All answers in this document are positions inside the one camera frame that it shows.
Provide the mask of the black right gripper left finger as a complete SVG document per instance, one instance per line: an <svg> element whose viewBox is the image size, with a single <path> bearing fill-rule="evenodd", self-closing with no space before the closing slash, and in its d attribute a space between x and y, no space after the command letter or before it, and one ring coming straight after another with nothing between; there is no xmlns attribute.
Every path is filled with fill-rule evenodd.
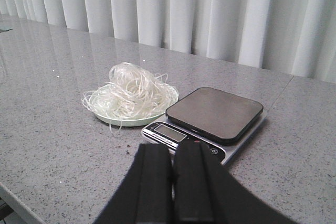
<svg viewBox="0 0 336 224"><path fill-rule="evenodd" d="M94 223L172 223L172 163L168 148L141 144L134 161Z"/></svg>

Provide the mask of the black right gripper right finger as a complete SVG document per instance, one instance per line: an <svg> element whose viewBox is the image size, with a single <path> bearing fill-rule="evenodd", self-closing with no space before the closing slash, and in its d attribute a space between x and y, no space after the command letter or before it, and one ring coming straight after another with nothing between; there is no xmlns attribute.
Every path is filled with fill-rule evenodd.
<svg viewBox="0 0 336 224"><path fill-rule="evenodd" d="M241 185L201 142L174 157L176 223L293 223Z"/></svg>

